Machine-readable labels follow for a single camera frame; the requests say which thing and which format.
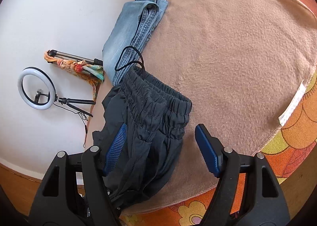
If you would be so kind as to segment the black pants drawstring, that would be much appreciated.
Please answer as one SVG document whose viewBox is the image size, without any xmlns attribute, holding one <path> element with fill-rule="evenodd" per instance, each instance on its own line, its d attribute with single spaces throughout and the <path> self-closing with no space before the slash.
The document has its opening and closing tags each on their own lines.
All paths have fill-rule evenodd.
<svg viewBox="0 0 317 226">
<path fill-rule="evenodd" d="M 138 64 L 141 70 L 145 71 L 144 59 L 141 52 L 134 46 L 126 46 L 116 62 L 115 72 L 129 69 L 134 64 Z"/>
</svg>

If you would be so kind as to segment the dark grey pants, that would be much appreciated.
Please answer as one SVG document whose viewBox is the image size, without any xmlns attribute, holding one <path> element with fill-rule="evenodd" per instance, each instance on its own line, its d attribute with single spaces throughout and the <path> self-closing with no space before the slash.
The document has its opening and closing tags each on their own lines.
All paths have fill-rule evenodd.
<svg viewBox="0 0 317 226">
<path fill-rule="evenodd" d="M 169 181 L 192 103 L 135 66 L 102 104 L 105 125 L 92 138 L 111 203 L 122 210 L 149 200 Z"/>
</svg>

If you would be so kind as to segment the peach fleece blanket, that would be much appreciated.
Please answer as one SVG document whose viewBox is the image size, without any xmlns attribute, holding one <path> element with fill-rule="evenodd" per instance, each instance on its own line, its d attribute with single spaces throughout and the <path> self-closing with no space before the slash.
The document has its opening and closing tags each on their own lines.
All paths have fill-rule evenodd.
<svg viewBox="0 0 317 226">
<path fill-rule="evenodd" d="M 173 175 L 123 215 L 153 212 L 218 182 L 194 137 L 204 124 L 236 152 L 259 152 L 316 66 L 316 16 L 299 0 L 167 0 L 142 53 L 146 70 L 192 102 Z"/>
</svg>

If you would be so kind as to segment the orange floral bed cover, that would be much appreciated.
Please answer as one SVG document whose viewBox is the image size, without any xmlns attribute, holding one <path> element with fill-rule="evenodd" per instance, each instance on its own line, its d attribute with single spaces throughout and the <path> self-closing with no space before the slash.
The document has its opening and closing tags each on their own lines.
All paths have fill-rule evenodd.
<svg viewBox="0 0 317 226">
<path fill-rule="evenodd" d="M 315 0 L 299 0 L 316 16 Z M 286 110 L 280 115 L 274 137 L 263 152 L 281 186 L 316 146 L 316 66 L 308 85 L 300 85 Z M 123 215 L 127 225 L 194 225 L 202 220 L 216 186 L 201 195 L 148 213 Z"/>
</svg>

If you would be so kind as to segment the folded blue jeans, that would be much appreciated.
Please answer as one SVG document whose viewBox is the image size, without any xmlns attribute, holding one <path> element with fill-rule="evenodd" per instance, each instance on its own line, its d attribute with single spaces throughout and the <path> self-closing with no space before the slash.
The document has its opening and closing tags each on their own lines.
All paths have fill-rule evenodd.
<svg viewBox="0 0 317 226">
<path fill-rule="evenodd" d="M 115 72 L 122 50 L 134 46 L 142 52 L 168 5 L 167 0 L 134 0 L 124 4 L 102 50 L 103 68 L 112 85 L 119 84 L 128 71 Z"/>
</svg>

